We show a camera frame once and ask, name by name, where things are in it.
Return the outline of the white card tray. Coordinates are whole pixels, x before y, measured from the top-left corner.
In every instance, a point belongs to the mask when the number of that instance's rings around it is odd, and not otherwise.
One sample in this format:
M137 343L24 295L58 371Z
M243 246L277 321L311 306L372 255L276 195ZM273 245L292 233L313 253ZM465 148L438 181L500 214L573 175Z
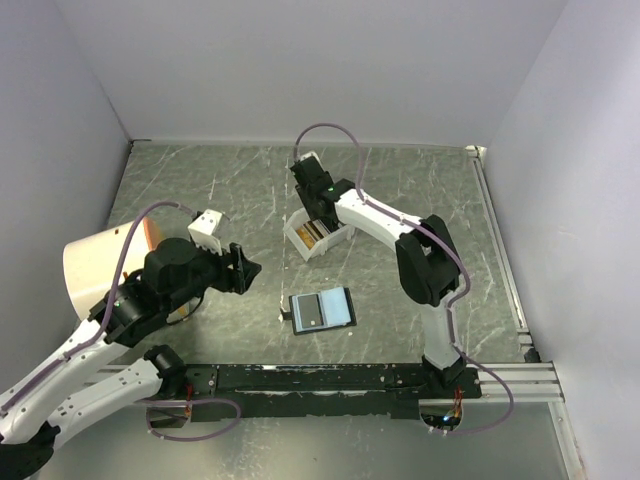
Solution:
M316 239L316 244L309 250L300 240L295 230L305 225ZM342 241L350 240L355 234L355 228L349 225L340 224L338 229L330 232L320 220L311 220L304 208L300 208L292 213L285 222L283 233L285 237L298 251L305 262L310 259L323 256L327 251Z

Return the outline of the black leather card holder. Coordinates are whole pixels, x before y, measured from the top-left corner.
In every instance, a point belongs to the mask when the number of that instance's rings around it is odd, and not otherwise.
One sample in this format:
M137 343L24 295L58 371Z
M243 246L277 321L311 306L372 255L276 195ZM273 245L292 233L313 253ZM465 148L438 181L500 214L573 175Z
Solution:
M319 327L302 330L298 320L297 298L302 295L292 295L288 298L289 310L281 309L283 321L289 321L295 335L314 334L328 330L348 328L357 324L355 309L351 297L350 289L347 287L336 287L324 290L317 294L323 316L323 324Z

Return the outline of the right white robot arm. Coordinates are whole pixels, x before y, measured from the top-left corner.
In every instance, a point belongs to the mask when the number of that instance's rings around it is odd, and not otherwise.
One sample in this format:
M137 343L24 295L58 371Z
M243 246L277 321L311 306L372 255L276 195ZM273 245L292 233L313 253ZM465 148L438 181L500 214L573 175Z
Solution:
M462 268L444 221L437 215L406 214L358 191L350 180L333 180L315 152L296 160L290 170L303 207L285 223L285 236L305 261L324 255L357 230L389 247L403 291L420 306L425 388L435 397L448 396L466 361L451 305L460 291Z

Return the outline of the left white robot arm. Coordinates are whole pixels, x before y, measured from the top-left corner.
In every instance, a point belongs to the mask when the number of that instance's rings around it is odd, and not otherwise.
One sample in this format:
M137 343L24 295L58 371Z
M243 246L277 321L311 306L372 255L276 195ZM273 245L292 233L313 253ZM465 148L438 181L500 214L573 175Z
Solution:
M184 362L168 346L127 371L89 388L84 382L209 289L242 295L261 272L242 247L211 250L168 238L141 269L95 304L67 341L1 396L1 476L27 479L70 438L119 409L160 395L173 399L187 385Z

